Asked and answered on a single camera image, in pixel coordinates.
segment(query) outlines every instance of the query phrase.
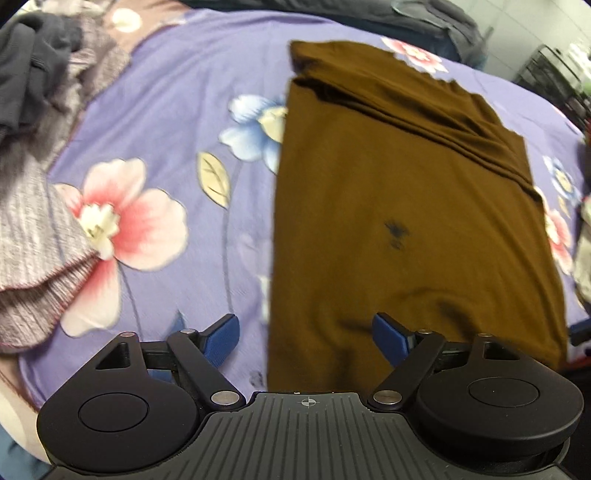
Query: clothing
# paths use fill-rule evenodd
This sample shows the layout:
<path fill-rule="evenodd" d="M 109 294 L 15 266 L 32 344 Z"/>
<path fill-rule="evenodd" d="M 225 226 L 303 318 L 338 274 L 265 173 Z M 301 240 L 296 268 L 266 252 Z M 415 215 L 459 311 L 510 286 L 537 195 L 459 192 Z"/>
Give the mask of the clothing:
<path fill-rule="evenodd" d="M 276 10 L 330 18 L 343 25 L 423 48 L 448 60 L 480 67 L 486 41 L 471 17 L 450 0 L 181 0 L 219 11 Z"/>
<path fill-rule="evenodd" d="M 581 205 L 581 233 L 577 243 L 577 255 L 573 263 L 573 278 L 580 295 L 591 301 L 591 201 L 587 198 Z"/>
<path fill-rule="evenodd" d="M 0 30 L 0 140 L 37 123 L 81 39 L 75 20 L 42 12 Z"/>
<path fill-rule="evenodd" d="M 79 113 L 128 63 L 129 55 L 93 19 L 81 18 L 81 48 L 27 134 L 0 145 L 0 352 L 47 339 L 84 285 L 97 253 L 46 171 Z"/>
<path fill-rule="evenodd" d="M 376 312 L 556 368 L 562 286 L 524 142 L 479 95 L 391 54 L 294 42 L 275 197 L 271 391 L 367 394 Z"/>

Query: pile of clothes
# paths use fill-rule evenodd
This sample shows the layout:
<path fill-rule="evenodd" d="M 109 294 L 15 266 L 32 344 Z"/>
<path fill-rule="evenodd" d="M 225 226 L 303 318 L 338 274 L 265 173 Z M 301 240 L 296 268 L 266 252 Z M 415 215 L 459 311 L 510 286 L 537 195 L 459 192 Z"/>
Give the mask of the pile of clothes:
<path fill-rule="evenodd" d="M 43 11 L 0 31 L 0 352 L 43 342 L 97 253 L 46 172 L 129 56 L 93 18 Z"/>

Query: floral bedsheet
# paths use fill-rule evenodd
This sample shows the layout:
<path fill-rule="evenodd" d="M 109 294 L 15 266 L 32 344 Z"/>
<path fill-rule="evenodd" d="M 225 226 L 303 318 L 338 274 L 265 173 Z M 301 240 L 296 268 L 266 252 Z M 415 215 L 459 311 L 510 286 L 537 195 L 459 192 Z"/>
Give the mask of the floral bedsheet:
<path fill-rule="evenodd" d="M 181 20 L 135 51 L 50 173 L 102 261 L 51 339 L 20 357 L 37 405 L 121 331 L 160 340 L 228 312 L 240 318 L 241 341 L 223 371 L 247 398 L 265 389 L 275 175 L 296 39 L 368 43 L 483 95 L 525 138 L 568 323 L 587 319 L 571 278 L 583 135 L 549 103 L 322 18 L 197 10 Z M 571 349 L 582 355 L 584 346 Z"/>

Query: dark gray clothing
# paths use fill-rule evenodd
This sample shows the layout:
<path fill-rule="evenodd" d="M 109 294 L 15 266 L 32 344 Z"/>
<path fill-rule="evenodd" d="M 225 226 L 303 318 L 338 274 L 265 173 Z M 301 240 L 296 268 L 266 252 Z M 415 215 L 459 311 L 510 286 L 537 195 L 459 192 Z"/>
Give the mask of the dark gray clothing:
<path fill-rule="evenodd" d="M 0 141 L 37 123 L 81 42 L 76 20 L 43 12 L 0 30 Z"/>

